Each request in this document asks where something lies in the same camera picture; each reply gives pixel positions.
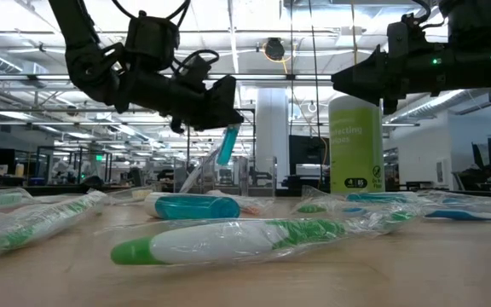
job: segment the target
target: desk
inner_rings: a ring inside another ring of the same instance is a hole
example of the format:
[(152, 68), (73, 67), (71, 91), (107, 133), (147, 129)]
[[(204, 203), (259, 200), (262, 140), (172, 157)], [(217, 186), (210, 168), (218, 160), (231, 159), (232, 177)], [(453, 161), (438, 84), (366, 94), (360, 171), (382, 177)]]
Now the desk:
[(266, 264), (75, 268), (86, 229), (145, 221), (138, 207), (108, 207), (1, 257), (0, 306), (491, 306), (491, 223), (418, 222)]

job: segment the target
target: table surface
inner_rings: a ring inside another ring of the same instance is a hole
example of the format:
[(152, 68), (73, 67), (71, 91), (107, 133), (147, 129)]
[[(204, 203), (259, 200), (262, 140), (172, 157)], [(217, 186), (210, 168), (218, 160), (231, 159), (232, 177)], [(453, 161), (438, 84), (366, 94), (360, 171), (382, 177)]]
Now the table surface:
[(85, 259), (87, 233), (146, 221), (140, 207), (107, 207), (1, 256), (0, 306), (491, 306), (491, 223), (418, 221), (279, 262), (221, 268)]

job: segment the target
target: white column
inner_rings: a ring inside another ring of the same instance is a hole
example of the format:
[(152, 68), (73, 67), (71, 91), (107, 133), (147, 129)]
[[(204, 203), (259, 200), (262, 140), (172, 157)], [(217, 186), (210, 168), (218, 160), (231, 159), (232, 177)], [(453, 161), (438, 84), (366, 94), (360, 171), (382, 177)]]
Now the white column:
[(277, 182), (289, 176), (289, 128), (286, 89), (259, 89), (257, 94), (256, 160), (258, 171), (269, 171), (268, 157), (277, 159)]

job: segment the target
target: label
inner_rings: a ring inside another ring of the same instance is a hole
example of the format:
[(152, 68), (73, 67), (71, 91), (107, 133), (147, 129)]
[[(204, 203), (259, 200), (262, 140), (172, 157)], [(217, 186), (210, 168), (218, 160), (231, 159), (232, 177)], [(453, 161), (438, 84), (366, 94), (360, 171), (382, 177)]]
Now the label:
[(377, 108), (331, 113), (331, 192), (384, 192), (384, 159)]

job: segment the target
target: ceiling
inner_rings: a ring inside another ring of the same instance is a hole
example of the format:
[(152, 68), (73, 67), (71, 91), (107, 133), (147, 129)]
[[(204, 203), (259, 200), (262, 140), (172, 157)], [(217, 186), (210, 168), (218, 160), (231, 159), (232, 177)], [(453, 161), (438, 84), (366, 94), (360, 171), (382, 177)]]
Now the ceiling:
[[(320, 121), (327, 122), (326, 106), (335, 95), (339, 95), (332, 89), (327, 76), (350, 67), (355, 62), (365, 60), (377, 45), (385, 48), (386, 27), (391, 22), (398, 21), (403, 14), (423, 14), (420, 6), (410, 0), (355, 0), (353, 8), (355, 18), (352, 19), (349, 1), (310, 0), (312, 4), (310, 16), (309, 1), (295, 0), (291, 23), (290, 1), (193, 0), (180, 27), (180, 46), (176, 57), (183, 58), (197, 49), (214, 49), (221, 55), (220, 60), (213, 64), (211, 69), (211, 73), (217, 74), (318, 73), (324, 78), (320, 81), (317, 91), (313, 79), (294, 84), (293, 92), (296, 95), (294, 102), (302, 111), (295, 120), (299, 123), (317, 120), (316, 112), (311, 112), (312, 107), (309, 110), (309, 106), (312, 101), (316, 103), (319, 99)], [(84, 2), (90, 17), (95, 22), (95, 29), (103, 45), (108, 46), (125, 40), (129, 18), (110, 0), (84, 0)], [(120, 2), (132, 14), (142, 9), (149, 15), (156, 16), (166, 16), (179, 5), (178, 1), (165, 0), (120, 0)], [(432, 14), (430, 22), (441, 20), (440, 14)], [(136, 145), (133, 143), (126, 145), (127, 148), (136, 151), (149, 150), (153, 148), (153, 142), (158, 141), (163, 141), (165, 149), (183, 148), (183, 136), (170, 132), (168, 119), (161, 118), (156, 113), (139, 110), (139, 107), (133, 107), (137, 110), (136, 113), (116, 114), (110, 107), (92, 101), (75, 89), (66, 77), (64, 58), (66, 45), (59, 31), (60, 28), (47, 0), (0, 0), (0, 58), (19, 67), (28, 67), (28, 69), (36, 67), (36, 72), (63, 75), (42, 81), (42, 89), (38, 84), (17, 80), (5, 81), (2, 75), (0, 108), (21, 110), (41, 107), (47, 111), (27, 114), (26, 116), (30, 116), (29, 119), (0, 114), (0, 120), (82, 123), (43, 125), (43, 129), (47, 130), (46, 127), (49, 127), (57, 130), (59, 132), (54, 133), (58, 136), (61, 132), (71, 131), (92, 135), (91, 139), (107, 142), (117, 139), (137, 142)], [(262, 46), (268, 38), (281, 39), (286, 50), (285, 58), (289, 59), (288, 61), (281, 63), (267, 59)], [(427, 38), (430, 41), (444, 42), (447, 40), (447, 28), (443, 26), (428, 29)], [(358, 50), (356, 56), (353, 52), (354, 42)], [(292, 49), (294, 49), (294, 57), (291, 60)], [(260, 87), (290, 88), (290, 86), (287, 81), (239, 81), (235, 106), (244, 109), (254, 108), (257, 89)], [(401, 105), (407, 105), (420, 97), (409, 96), (401, 102)], [(62, 112), (71, 106), (91, 110), (89, 113), (76, 114)], [(251, 152), (252, 125), (249, 122), (253, 121), (253, 116), (247, 111), (244, 111), (243, 115), (247, 117), (247, 122), (240, 131), (242, 143), (235, 148), (237, 154)], [(139, 125), (126, 125), (125, 131), (122, 131), (122, 129), (108, 129), (109, 125), (112, 125), (109, 121), (118, 128), (123, 127), (118, 123)], [(301, 133), (301, 131), (309, 133), (309, 127), (296, 125), (293, 128), (293, 133)], [(324, 135), (328, 133), (326, 126), (322, 127), (321, 133)], [(193, 131), (192, 135), (197, 137), (194, 146), (198, 150), (198, 155), (204, 155), (216, 141), (215, 138), (208, 136), (221, 134), (222, 130)], [(64, 137), (73, 142), (89, 140), (69, 134)]]

